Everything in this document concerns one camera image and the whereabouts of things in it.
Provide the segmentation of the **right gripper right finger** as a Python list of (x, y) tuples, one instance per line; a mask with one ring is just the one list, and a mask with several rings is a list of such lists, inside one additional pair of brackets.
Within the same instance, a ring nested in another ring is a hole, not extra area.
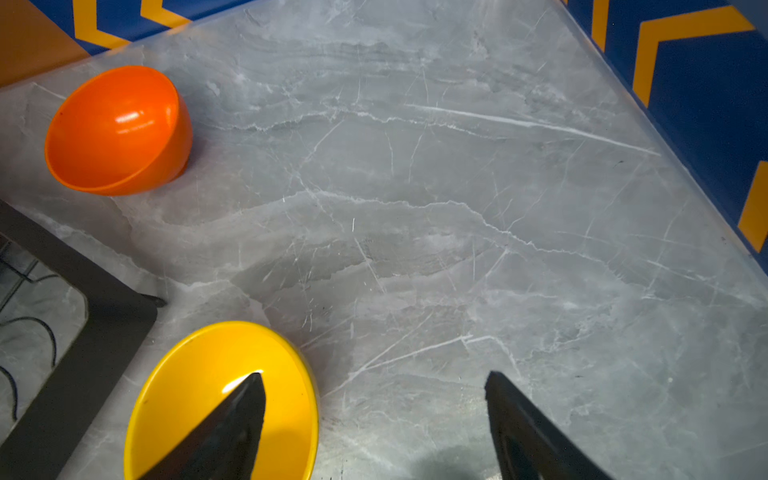
[(502, 479), (611, 479), (503, 373), (489, 374), (485, 399)]

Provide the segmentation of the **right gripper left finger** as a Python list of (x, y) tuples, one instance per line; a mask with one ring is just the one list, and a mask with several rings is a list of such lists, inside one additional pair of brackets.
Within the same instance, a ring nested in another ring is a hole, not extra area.
[(249, 479), (266, 412), (262, 375), (246, 376), (144, 479)]

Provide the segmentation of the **yellow plastic bowl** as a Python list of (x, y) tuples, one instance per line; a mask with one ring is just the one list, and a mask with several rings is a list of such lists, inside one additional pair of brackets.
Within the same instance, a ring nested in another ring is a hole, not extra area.
[(147, 473), (252, 373), (261, 375), (266, 393), (252, 478), (311, 478), (319, 444), (314, 376), (283, 336), (244, 321), (199, 329), (157, 364), (127, 428), (125, 477)]

